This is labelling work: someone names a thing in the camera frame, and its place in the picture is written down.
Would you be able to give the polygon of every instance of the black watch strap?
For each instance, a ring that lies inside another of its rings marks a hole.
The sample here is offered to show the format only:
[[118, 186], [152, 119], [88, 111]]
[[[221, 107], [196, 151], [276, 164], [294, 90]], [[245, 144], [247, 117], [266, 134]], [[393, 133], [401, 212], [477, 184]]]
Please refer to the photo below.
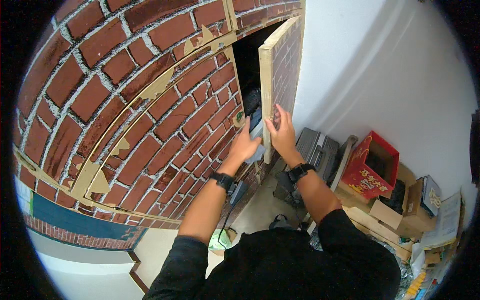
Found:
[[222, 188], [224, 188], [227, 192], [228, 192], [228, 190], [230, 189], [230, 186], [233, 183], [233, 177], [231, 177], [231, 176], [229, 176], [225, 173], [213, 172], [208, 177], [211, 178], [211, 179], [215, 179], [216, 184], [218, 186], [221, 186]]
[[299, 181], [300, 178], [307, 175], [308, 170], [314, 170], [315, 172], [317, 171], [315, 167], [311, 164], [301, 164], [294, 167], [292, 170], [290, 170], [287, 173], [290, 180], [292, 180], [294, 183], [297, 183], [297, 181]]

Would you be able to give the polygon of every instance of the black sleeve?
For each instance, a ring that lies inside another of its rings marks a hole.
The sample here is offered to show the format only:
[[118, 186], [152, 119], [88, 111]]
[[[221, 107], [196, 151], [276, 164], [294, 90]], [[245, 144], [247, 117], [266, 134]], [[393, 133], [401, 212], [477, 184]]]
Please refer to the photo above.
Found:
[[208, 247], [191, 237], [177, 236], [143, 300], [191, 299], [205, 283]]
[[370, 299], [393, 299], [400, 284], [396, 258], [358, 230], [342, 209], [327, 214], [318, 225], [322, 249], [356, 274], [359, 290]]

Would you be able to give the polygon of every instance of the person's left hand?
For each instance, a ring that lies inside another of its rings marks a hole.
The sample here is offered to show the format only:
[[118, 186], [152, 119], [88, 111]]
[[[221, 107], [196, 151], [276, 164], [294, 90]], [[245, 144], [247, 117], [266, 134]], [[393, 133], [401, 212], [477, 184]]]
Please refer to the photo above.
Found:
[[257, 151], [258, 145], [262, 142], [261, 137], [250, 139], [250, 117], [245, 120], [242, 131], [232, 141], [232, 146], [228, 152], [228, 158], [242, 164]]

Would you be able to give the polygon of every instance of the red box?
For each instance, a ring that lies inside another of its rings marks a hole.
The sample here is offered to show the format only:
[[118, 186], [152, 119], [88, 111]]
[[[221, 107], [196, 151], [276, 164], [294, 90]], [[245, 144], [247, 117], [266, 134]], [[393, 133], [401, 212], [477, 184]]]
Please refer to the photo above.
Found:
[[395, 148], [371, 131], [352, 152], [342, 181], [366, 199], [378, 195], [390, 198], [395, 187], [399, 157]]

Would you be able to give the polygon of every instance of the open cabinet door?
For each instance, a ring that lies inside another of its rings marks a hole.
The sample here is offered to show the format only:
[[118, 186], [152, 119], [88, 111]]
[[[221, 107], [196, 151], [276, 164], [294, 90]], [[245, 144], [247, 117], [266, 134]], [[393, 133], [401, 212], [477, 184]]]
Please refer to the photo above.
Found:
[[[300, 71], [302, 16], [288, 19], [258, 48], [262, 89], [262, 117], [276, 113], [275, 104], [293, 113]], [[270, 132], [264, 126], [264, 162], [270, 164], [272, 145]]]

